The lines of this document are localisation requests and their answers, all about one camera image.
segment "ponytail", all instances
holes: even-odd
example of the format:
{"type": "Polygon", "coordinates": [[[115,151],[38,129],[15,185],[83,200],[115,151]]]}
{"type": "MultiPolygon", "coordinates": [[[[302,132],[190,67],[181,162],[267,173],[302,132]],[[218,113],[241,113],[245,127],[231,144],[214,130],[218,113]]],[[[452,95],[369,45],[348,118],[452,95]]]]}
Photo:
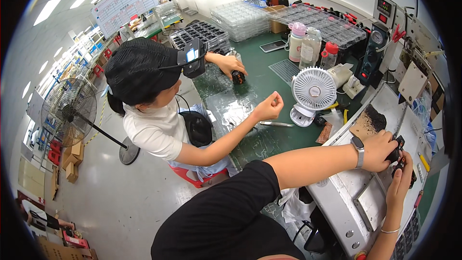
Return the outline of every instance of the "ponytail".
{"type": "Polygon", "coordinates": [[[111,109],[118,113],[121,117],[125,116],[125,110],[123,109],[123,103],[121,100],[113,96],[110,92],[107,93],[108,104],[111,109]]]}

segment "light blue pants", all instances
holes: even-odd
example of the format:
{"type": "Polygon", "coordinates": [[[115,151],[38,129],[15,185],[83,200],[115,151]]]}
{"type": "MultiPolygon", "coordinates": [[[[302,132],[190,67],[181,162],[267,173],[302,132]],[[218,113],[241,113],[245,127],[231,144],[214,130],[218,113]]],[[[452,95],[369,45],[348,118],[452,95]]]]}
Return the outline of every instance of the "light blue pants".
{"type": "MultiPolygon", "coordinates": [[[[187,111],[185,108],[180,108],[180,112],[187,111]]],[[[191,107],[191,111],[195,111],[198,113],[201,113],[205,118],[207,118],[210,121],[210,118],[208,117],[207,111],[205,110],[205,107],[202,106],[202,104],[195,104],[191,107]]],[[[207,146],[200,147],[200,149],[205,149],[206,147],[210,146],[211,144],[207,146]]],[[[225,156],[223,159],[218,161],[216,164],[213,164],[209,167],[202,167],[202,166],[193,166],[193,165],[187,165],[183,164],[180,162],[176,161],[168,161],[169,165],[172,167],[176,168],[183,168],[187,169],[190,171],[194,171],[197,173],[197,177],[201,182],[204,182],[203,178],[207,178],[212,176],[215,173],[218,173],[222,171],[223,169],[228,169],[229,176],[232,177],[237,174],[236,168],[234,168],[234,165],[231,162],[231,159],[229,156],[225,156]]]]}

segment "gray floor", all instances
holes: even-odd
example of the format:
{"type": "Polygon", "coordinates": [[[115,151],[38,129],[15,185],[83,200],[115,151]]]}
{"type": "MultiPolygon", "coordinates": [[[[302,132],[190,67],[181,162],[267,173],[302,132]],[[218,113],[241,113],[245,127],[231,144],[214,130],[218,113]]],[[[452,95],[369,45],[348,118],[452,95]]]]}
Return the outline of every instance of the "gray floor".
{"type": "MultiPolygon", "coordinates": [[[[190,105],[200,102],[190,79],[182,76],[179,94],[190,105]]],[[[105,79],[96,83],[105,88],[105,79]]],[[[98,100],[99,123],[104,97],[98,100]]],[[[106,103],[101,128],[118,140],[127,135],[122,118],[106,103]]],[[[95,130],[90,132],[90,139],[95,130]]],[[[101,134],[84,148],[84,160],[78,167],[78,180],[72,184],[59,175],[59,190],[50,199],[51,174],[45,177],[45,210],[72,221],[96,249],[100,259],[150,259],[150,248],[160,225],[182,204],[203,189],[177,176],[167,162],[141,151],[136,161],[124,166],[118,159],[119,146],[101,134]]]]}

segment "white desk fan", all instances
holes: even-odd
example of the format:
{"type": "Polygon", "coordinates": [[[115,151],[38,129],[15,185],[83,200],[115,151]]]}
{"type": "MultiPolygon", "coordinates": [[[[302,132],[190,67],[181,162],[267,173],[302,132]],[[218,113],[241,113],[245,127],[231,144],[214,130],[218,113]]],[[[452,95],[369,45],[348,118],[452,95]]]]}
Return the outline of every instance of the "white desk fan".
{"type": "Polygon", "coordinates": [[[297,103],[290,111],[294,124],[309,126],[316,111],[332,105],[337,98],[337,90],[332,76],[319,67],[307,67],[292,78],[292,95],[297,103]]]}

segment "fan grille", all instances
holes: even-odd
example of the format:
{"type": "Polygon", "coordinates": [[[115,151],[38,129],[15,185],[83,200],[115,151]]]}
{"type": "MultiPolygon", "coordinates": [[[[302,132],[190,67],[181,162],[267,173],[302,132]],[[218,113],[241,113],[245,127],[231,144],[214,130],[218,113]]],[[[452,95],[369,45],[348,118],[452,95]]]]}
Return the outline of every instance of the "fan grille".
{"type": "Polygon", "coordinates": [[[307,67],[292,81],[292,95],[302,107],[320,111],[334,103],[337,90],[334,79],[326,70],[307,67]]]}
{"type": "Polygon", "coordinates": [[[56,85],[42,106],[42,127],[70,147],[83,140],[96,119],[96,96],[82,80],[69,78],[56,85]]]}

